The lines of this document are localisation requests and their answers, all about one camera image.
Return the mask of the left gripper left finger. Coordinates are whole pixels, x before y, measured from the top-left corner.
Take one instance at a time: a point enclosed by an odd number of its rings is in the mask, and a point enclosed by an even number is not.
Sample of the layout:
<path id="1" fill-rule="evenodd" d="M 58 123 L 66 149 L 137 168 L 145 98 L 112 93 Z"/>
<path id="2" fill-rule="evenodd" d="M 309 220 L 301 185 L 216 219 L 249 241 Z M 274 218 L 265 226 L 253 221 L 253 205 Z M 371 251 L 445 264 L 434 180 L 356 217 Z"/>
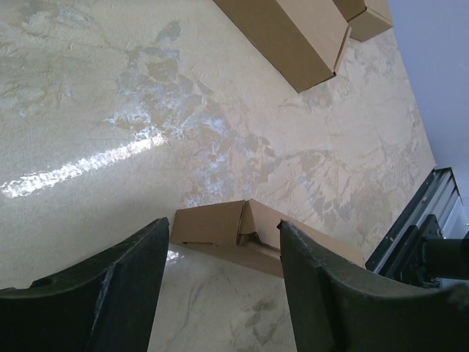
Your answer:
<path id="1" fill-rule="evenodd" d="M 169 220 L 69 268 L 1 290 L 2 351 L 146 351 L 169 248 Z"/>

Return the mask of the brown paper box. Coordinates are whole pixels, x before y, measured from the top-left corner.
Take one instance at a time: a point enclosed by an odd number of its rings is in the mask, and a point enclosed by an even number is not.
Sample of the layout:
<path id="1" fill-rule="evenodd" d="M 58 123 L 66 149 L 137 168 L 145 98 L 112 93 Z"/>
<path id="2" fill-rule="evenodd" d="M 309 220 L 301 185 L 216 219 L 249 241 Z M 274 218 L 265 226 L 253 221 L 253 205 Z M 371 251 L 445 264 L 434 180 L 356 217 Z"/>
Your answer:
<path id="1" fill-rule="evenodd" d="M 281 278 L 277 226 L 282 220 L 292 222 L 332 252 L 364 266 L 360 250 L 253 199 L 177 210 L 170 241 Z"/>

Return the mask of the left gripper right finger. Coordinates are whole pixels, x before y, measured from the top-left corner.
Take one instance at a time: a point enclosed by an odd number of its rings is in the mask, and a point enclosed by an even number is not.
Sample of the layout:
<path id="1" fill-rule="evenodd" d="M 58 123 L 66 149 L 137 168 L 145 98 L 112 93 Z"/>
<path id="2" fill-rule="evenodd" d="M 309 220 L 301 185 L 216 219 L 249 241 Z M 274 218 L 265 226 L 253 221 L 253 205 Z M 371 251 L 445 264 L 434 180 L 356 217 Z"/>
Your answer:
<path id="1" fill-rule="evenodd" d="M 281 221 L 298 351 L 467 351 L 468 286 L 426 289 L 367 271 Z"/>

